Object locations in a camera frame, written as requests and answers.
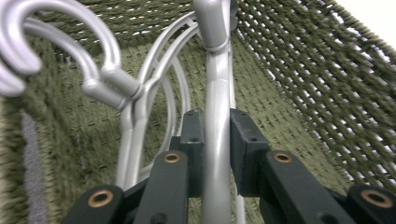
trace green wicker basket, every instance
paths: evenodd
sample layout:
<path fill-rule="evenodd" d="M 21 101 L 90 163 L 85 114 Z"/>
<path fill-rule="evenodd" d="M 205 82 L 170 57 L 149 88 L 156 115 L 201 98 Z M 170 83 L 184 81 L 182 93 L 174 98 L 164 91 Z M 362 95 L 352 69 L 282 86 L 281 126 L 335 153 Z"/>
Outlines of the green wicker basket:
<path fill-rule="evenodd" d="M 124 69 L 133 76 L 162 29 L 191 11 L 191 0 L 81 2 L 116 35 Z M 237 108 L 253 117 L 273 149 L 297 155 L 324 186 L 345 193 L 353 184 L 370 184 L 396 193 L 394 49 L 335 1 L 245 0 L 239 7 L 232 36 Z M 56 22 L 103 60 L 84 25 L 59 13 L 37 17 Z M 0 98 L 0 223 L 26 223 L 37 214 L 59 223 L 82 192 L 115 179 L 119 112 L 83 94 L 82 75 L 64 52 L 37 38 L 31 45 L 43 59 L 42 72 L 24 78 L 23 96 Z M 179 59 L 192 106 L 205 109 L 201 40 L 189 41 Z M 159 93 L 147 161 L 161 143 L 165 112 Z M 26 131 L 29 118 L 32 131 Z M 32 191 L 32 163 L 23 157 L 34 143 L 41 192 Z M 40 194 L 44 206 L 37 211 Z M 190 223 L 198 222 L 199 205 L 191 200 Z M 246 209 L 247 223 L 262 222 L 256 200 L 248 199 Z"/>

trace curved metal bar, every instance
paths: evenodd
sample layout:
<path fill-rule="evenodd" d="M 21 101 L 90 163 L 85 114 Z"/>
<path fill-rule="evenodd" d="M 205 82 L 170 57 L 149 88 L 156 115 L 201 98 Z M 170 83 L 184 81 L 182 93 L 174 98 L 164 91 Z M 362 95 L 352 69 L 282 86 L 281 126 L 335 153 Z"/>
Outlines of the curved metal bar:
<path fill-rule="evenodd" d="M 160 148 L 159 152 L 157 152 L 155 157 L 157 157 L 161 152 L 165 151 L 166 148 L 169 148 L 171 137 L 175 132 L 176 119 L 177 119 L 175 97 L 168 77 L 163 77 L 162 84 L 163 84 L 163 91 L 165 92 L 165 97 L 166 97 L 168 118 L 167 118 L 166 132 L 165 132 L 165 137 L 163 138 L 162 147 Z M 125 186 L 125 178 L 127 175 L 129 175 L 127 174 L 128 158 L 130 157 L 131 148 L 134 147 L 134 144 L 132 142 L 134 135 L 134 127 L 132 125 L 133 118 L 132 118 L 132 113 L 130 112 L 131 110 L 132 110 L 132 103 L 128 104 L 121 113 L 122 137 L 120 144 L 119 163 L 117 167 L 116 185 L 118 185 L 123 189 L 128 189 L 128 187 Z M 152 163 L 146 166 L 145 168 L 148 171 L 146 172 L 147 175 L 144 175 L 144 177 L 147 178 L 149 177 L 149 172 L 152 168 Z M 138 178 L 139 180 L 143 180 L 141 174 L 139 174 Z"/>
<path fill-rule="evenodd" d="M 181 95 L 181 103 L 182 103 L 180 122 L 176 134 L 177 136 L 180 136 L 181 127 L 183 124 L 183 115 L 191 110 L 191 98 L 189 91 L 189 83 L 187 82 L 183 68 L 181 67 L 180 61 L 178 60 L 177 56 L 173 59 L 172 64 L 177 74 L 178 86 L 180 87 L 180 95 Z"/>
<path fill-rule="evenodd" d="M 153 78 L 150 79 L 144 86 L 142 90 L 141 97 L 136 101 L 134 108 L 134 122 L 135 127 L 139 128 L 139 134 L 134 133 L 133 138 L 140 137 L 140 139 L 144 139 L 144 133 L 146 132 L 147 125 L 149 122 L 149 114 L 151 110 L 151 105 L 149 104 L 150 99 L 152 99 L 152 95 L 156 94 L 156 90 L 158 88 L 159 83 L 161 83 L 161 79 L 163 78 L 166 70 L 170 66 L 170 61 L 172 58 L 178 54 L 181 48 L 185 45 L 185 43 L 196 33 L 198 32 L 198 26 L 194 25 L 183 32 L 175 42 L 169 47 L 168 51 L 163 55 L 159 66 L 155 70 Z M 128 163 L 128 175 L 126 176 L 125 186 L 130 188 L 138 182 L 138 177 L 140 173 L 140 169 L 142 167 L 142 151 L 143 151 L 143 141 L 139 141 L 136 144 L 130 153 L 130 159 Z"/>
<path fill-rule="evenodd" d="M 55 27 L 32 18 L 26 19 L 23 28 L 28 34 L 40 36 L 58 45 L 78 62 L 84 76 L 82 89 L 87 95 L 115 108 L 124 107 L 127 99 L 101 82 L 91 55 L 74 39 Z"/>
<path fill-rule="evenodd" d="M 24 82 L 0 60 L 0 95 L 6 97 L 17 97 L 20 96 L 26 86 Z"/>
<path fill-rule="evenodd" d="M 0 1 L 0 54 L 12 68 L 27 75 L 40 70 L 41 61 L 25 39 L 23 23 L 30 14 L 43 9 L 69 14 L 87 24 L 101 40 L 105 53 L 104 78 L 127 96 L 138 91 L 139 83 L 120 69 L 120 47 L 115 36 L 93 12 L 74 0 Z"/>
<path fill-rule="evenodd" d="M 193 7 L 207 50 L 201 223 L 230 223 L 230 106 L 234 104 L 229 71 L 230 17 L 237 5 L 230 0 L 194 0 Z"/>
<path fill-rule="evenodd" d="M 193 12 L 188 13 L 181 17 L 180 19 L 174 21 L 165 31 L 163 31 L 160 36 L 155 40 L 152 45 L 145 61 L 143 62 L 142 68 L 139 72 L 138 80 L 140 83 L 146 82 L 149 78 L 149 75 L 152 69 L 155 67 L 154 62 L 158 59 L 158 56 L 161 53 L 161 50 L 165 46 L 166 42 L 175 34 L 175 32 L 180 29 L 182 26 L 188 24 L 191 26 L 191 21 L 195 19 L 195 14 Z"/>

